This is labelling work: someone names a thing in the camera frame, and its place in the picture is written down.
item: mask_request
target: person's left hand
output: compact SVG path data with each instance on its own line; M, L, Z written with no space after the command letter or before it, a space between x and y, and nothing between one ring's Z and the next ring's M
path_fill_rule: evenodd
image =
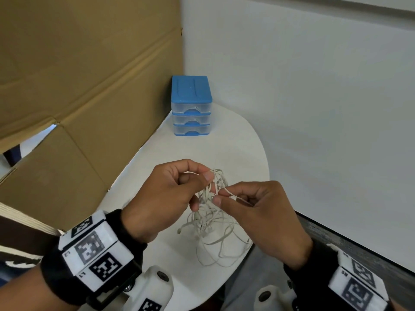
M198 210L195 194L212 181L210 169L190 159L157 165L122 210L122 223L133 238L149 243L160 231L173 225L188 204L192 211Z

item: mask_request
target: cardboard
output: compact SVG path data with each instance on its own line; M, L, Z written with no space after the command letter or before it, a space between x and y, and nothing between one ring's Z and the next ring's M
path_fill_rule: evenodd
M0 202L69 229L170 110L180 1L0 0L0 39L0 150L58 125L1 180Z

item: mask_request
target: transparent drawer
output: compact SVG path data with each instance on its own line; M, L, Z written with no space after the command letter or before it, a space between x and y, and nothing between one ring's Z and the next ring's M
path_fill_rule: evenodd
M199 126L173 126L174 134L179 136L196 136L196 135L208 135L210 133L210 125Z
M210 114L212 103L206 104L175 104L171 103L171 111L174 114L186 114L190 116L198 114Z
M196 126L210 124L210 115L207 116L175 116L173 115L174 125Z

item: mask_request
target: tangled white cable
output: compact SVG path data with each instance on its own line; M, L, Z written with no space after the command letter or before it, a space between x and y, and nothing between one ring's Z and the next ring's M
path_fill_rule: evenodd
M199 244L202 245L205 252L210 256L210 258L213 260L213 263L210 264L204 264L200 261L199 254L198 254L198 246L196 246L196 256L198 258L198 261L203 266L210 266L213 264L218 264L222 267L230 267L232 266L252 245L252 241L248 238L247 241L242 240L236 232L235 232L235 225L238 225L237 221L225 214L220 208L216 207L215 204L212 203L212 199L220 189L226 190L231 196L236 197L244 201L245 203L249 204L244 199L235 196L231 192L229 192L226 187L228 186L228 183L223 176L223 172L220 169L213 169L211 170L214 174L213 182L210 183L205 189L199 192L199 210L196 212L192 212L187 217L187 222L181 226L177 230L177 233L181 233L182 229L186 226L192 225L194 227L196 238L199 241ZM215 191L211 192L212 190L212 184L215 186ZM228 224L228 226L224 229L223 236L219 239L213 241L213 242L205 242L203 239L213 232L212 224L214 223L221 223L221 224ZM223 243L224 240L229 237L231 234L234 234L241 242L243 242L244 247L242 250L242 253L238 256L226 256L222 254L223 250ZM220 243L220 250L218 253L218 258L215 259L207 250L206 246L213 246L215 244ZM235 258L235 261L231 263L231 265L224 266L219 263L219 259L223 258Z

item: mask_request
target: person's right hand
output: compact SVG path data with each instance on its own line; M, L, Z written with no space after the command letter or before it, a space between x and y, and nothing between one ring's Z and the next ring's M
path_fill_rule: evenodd
M213 203L234 217L264 253L294 270L307 262L313 241L279 182L240 182L227 189L254 206L228 198L230 195L224 189L213 198Z

